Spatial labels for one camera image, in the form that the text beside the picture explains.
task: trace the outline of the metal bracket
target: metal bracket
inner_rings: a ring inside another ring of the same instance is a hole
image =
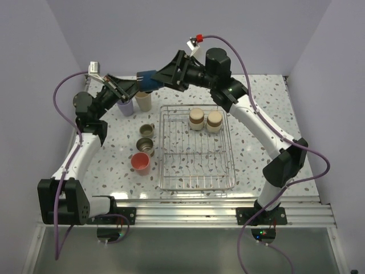
[[[134,225],[136,222],[137,208],[135,207],[118,207],[115,209],[113,214],[120,214],[126,217],[129,221],[130,225]],[[92,219],[88,219],[87,224],[118,224],[117,217],[99,217],[95,218],[94,221]]]
[[[253,216],[253,211],[255,208],[253,207],[237,207],[236,208],[236,218],[238,225],[244,225],[250,218]],[[273,214],[262,217],[259,215],[256,219],[254,219],[250,225],[271,225],[273,221],[276,220],[276,225],[286,225],[287,218],[286,212],[283,207],[278,207]]]

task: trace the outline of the silver cup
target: silver cup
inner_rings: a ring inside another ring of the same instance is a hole
[[[143,137],[137,141],[136,147],[139,151],[147,153],[150,157],[155,154],[153,141],[148,137]]]

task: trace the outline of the dish rack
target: dish rack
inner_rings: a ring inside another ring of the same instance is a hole
[[[223,116],[222,129],[209,133],[189,127],[189,113],[201,108]],[[236,183],[226,112],[212,104],[165,105],[160,109],[159,187],[167,191],[228,190]]]

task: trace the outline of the red cup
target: red cup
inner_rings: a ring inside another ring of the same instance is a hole
[[[149,156],[144,152],[134,154],[131,159],[131,164],[135,171],[141,176],[149,174],[149,171],[151,170]]]

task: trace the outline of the blue object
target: blue object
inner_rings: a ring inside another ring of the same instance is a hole
[[[151,92],[154,90],[158,90],[159,88],[164,87],[163,83],[152,80],[151,76],[156,74],[156,70],[148,70],[148,71],[139,71],[137,72],[137,84],[139,91],[142,92]]]

